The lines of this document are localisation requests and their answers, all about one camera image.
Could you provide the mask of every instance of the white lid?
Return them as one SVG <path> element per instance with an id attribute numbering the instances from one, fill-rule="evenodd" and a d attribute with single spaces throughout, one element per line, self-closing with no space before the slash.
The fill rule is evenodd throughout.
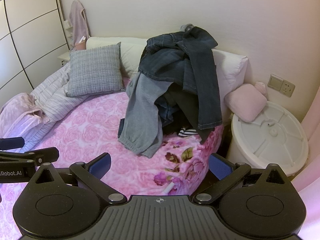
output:
<path id="1" fill-rule="evenodd" d="M 269 101 L 253 122 L 244 122 L 234 115 L 232 134 L 244 157 L 258 168 L 277 163 L 290 176 L 308 158 L 308 140 L 299 121 L 288 110 Z"/>

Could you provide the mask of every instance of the white wall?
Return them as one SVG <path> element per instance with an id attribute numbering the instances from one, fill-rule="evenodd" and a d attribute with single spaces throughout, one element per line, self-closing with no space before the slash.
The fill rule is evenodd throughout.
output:
<path id="1" fill-rule="evenodd" d="M 65 16 L 73 0 L 61 0 Z M 80 0 L 92 36 L 149 38 L 193 23 L 218 49 L 247 55 L 246 82 L 271 73 L 296 85 L 291 98 L 269 99 L 305 116 L 320 85 L 320 0 Z"/>

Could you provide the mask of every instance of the white nightstand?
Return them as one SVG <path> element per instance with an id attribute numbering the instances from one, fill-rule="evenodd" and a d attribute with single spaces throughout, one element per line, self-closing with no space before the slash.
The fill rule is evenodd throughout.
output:
<path id="1" fill-rule="evenodd" d="M 70 61 L 70 51 L 67 51 L 66 53 L 63 53 L 58 57 L 58 59 L 61 60 L 61 65 L 64 66 Z"/>

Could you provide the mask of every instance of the pink cushion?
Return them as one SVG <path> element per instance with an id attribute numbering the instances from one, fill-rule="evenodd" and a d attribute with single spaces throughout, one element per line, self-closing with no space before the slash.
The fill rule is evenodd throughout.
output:
<path id="1" fill-rule="evenodd" d="M 267 99 L 253 85 L 244 84 L 228 93 L 224 102 L 240 119 L 252 122 L 265 107 Z"/>

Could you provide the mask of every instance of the wall switch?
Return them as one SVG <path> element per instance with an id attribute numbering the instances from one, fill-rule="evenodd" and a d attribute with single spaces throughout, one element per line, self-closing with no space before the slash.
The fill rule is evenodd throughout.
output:
<path id="1" fill-rule="evenodd" d="M 282 83 L 283 83 L 283 79 L 281 77 L 277 77 L 271 74 L 268 82 L 268 87 L 271 87 L 274 90 L 280 91 Z"/>
<path id="2" fill-rule="evenodd" d="M 295 87 L 296 86 L 289 81 L 283 80 L 282 86 L 280 88 L 280 93 L 286 95 L 287 97 L 291 97 Z"/>

